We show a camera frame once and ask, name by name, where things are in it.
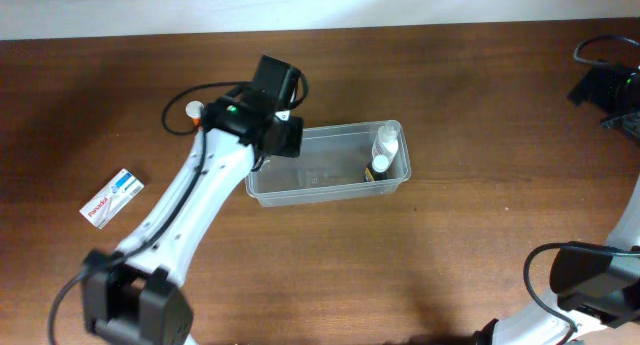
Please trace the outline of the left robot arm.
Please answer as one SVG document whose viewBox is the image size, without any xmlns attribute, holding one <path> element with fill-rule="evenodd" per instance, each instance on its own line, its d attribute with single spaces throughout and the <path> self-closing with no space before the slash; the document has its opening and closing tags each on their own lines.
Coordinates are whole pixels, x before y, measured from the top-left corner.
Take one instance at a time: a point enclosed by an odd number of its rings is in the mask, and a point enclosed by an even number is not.
<svg viewBox="0 0 640 345">
<path fill-rule="evenodd" d="M 305 75 L 264 55 L 249 81 L 186 113 L 194 143 L 143 222 L 116 249 L 91 251 L 74 278 L 86 331 L 110 344 L 191 344 L 194 311 L 181 288 L 208 228 L 236 186 L 271 156 L 300 153 Z"/>
</svg>

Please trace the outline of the dark bottle white cap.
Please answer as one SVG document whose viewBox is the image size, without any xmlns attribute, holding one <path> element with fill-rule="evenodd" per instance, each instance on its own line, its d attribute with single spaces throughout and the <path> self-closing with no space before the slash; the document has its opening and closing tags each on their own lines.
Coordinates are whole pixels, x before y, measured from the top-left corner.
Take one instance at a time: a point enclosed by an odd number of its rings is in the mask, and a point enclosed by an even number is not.
<svg viewBox="0 0 640 345">
<path fill-rule="evenodd" d="M 364 171 L 364 180 L 366 182 L 375 182 L 386 180 L 387 170 L 390 162 L 385 155 L 377 155 L 367 164 Z"/>
</svg>

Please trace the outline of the orange tablet tube white cap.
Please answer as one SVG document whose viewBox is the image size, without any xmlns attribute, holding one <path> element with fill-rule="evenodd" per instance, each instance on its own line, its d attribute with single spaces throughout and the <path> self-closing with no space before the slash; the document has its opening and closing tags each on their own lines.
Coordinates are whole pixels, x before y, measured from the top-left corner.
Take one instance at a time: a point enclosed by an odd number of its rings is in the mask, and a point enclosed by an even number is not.
<svg viewBox="0 0 640 345">
<path fill-rule="evenodd" d="M 190 101 L 185 107 L 186 115 L 194 123 L 195 131 L 201 128 L 201 117 L 202 117 L 203 110 L 204 110 L 204 104 L 196 100 Z"/>
</svg>

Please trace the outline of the white spray bottle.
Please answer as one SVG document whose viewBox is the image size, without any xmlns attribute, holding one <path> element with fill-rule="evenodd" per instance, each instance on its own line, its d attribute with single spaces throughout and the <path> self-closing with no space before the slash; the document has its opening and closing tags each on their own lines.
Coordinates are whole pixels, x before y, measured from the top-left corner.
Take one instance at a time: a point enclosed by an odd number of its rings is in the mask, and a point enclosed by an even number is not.
<svg viewBox="0 0 640 345">
<path fill-rule="evenodd" d="M 384 155 L 389 163 L 392 163 L 399 149 L 400 129 L 399 123 L 395 120 L 387 121 L 380 126 L 372 145 L 372 156 Z"/>
</svg>

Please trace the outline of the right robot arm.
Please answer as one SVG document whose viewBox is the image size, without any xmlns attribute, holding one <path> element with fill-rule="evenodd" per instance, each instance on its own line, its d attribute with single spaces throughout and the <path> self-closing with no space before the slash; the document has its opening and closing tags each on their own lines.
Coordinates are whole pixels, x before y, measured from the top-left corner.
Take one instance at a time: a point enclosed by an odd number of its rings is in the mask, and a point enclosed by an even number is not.
<svg viewBox="0 0 640 345">
<path fill-rule="evenodd" d="M 639 115 L 639 67 L 592 65 L 569 93 L 576 105 L 597 104 L 612 128 Z M 537 295 L 530 281 L 533 259 L 558 250 L 550 288 Z M 604 245 L 571 241 L 536 247 L 523 266 L 532 302 L 517 314 L 494 319 L 470 344 L 570 344 L 585 335 L 626 323 L 639 325 L 639 176 L 622 217 Z"/>
</svg>

